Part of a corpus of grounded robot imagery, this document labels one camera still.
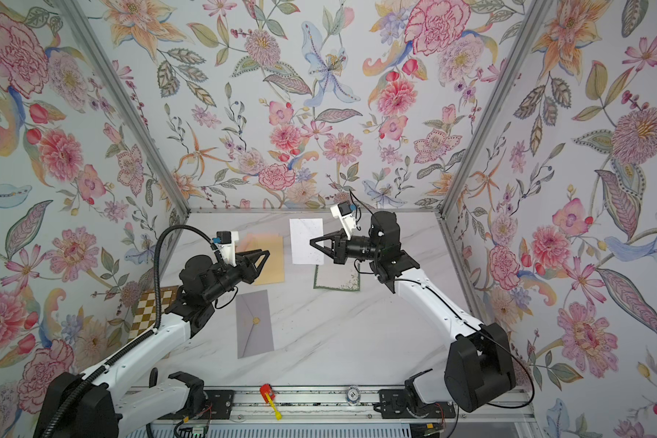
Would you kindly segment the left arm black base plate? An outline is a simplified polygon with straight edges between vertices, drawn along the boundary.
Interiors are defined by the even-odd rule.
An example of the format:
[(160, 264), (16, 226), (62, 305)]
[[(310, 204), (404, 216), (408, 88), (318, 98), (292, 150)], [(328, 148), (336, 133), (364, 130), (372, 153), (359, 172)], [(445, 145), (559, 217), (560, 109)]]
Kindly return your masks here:
[(157, 421), (173, 421), (188, 418), (192, 420), (229, 420), (234, 407), (235, 391), (233, 390), (205, 390), (202, 401), (189, 403), (184, 400), (180, 408), (175, 408), (157, 418)]

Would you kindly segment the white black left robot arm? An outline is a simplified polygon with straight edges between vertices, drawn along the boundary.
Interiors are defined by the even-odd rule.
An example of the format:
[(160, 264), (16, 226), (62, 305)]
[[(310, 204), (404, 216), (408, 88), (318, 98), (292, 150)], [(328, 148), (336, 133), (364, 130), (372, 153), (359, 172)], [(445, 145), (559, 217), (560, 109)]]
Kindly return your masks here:
[(64, 372), (47, 388), (36, 437), (125, 437), (168, 414), (197, 415), (206, 406), (204, 382), (173, 372), (137, 394), (129, 390), (171, 351), (193, 339), (215, 314), (222, 295), (252, 284), (268, 261), (268, 250), (235, 254), (232, 264), (208, 255), (190, 258), (179, 274), (175, 301), (157, 321), (109, 358), (81, 374)]

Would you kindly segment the grey lavender envelope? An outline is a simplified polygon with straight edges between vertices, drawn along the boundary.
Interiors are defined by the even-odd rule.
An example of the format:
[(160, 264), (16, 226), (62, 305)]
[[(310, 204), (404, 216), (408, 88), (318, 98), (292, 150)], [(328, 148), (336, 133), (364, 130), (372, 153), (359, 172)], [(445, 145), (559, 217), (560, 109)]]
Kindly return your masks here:
[(269, 297), (266, 290), (239, 295), (237, 317), (237, 358), (244, 359), (275, 350)]

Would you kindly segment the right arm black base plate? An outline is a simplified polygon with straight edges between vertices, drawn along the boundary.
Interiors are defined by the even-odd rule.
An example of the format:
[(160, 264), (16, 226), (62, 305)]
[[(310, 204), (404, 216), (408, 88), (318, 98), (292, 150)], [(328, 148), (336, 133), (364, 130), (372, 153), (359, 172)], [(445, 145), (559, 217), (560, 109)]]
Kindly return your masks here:
[(454, 405), (429, 403), (419, 405), (405, 389), (381, 389), (378, 401), (372, 405), (374, 412), (386, 420), (450, 420), (456, 417)]

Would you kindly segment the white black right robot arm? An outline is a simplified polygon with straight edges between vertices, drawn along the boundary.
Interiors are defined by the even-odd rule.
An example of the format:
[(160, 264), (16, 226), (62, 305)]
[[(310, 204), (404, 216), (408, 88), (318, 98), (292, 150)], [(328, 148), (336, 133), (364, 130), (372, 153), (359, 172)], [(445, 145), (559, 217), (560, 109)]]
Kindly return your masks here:
[(516, 387), (516, 358), (505, 330), (465, 312), (429, 279), (403, 249), (396, 214), (373, 213), (367, 235), (357, 235), (356, 206), (344, 202), (332, 206), (331, 213), (341, 222), (341, 230), (313, 237), (310, 245), (336, 265), (350, 259), (367, 263), (381, 284), (415, 308), (445, 339), (448, 356), (442, 378), (419, 372), (404, 383), (413, 414), (436, 403), (453, 403), (474, 412)]

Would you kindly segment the yellow envelope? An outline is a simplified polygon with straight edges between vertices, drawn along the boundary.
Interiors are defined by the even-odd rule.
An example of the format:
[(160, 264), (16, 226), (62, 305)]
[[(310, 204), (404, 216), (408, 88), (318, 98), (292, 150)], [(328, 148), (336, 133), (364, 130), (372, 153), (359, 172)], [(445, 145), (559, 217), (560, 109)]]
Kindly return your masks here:
[(282, 235), (248, 234), (242, 238), (237, 249), (241, 252), (251, 250), (268, 250), (266, 260), (256, 286), (272, 285), (285, 282), (284, 239)]

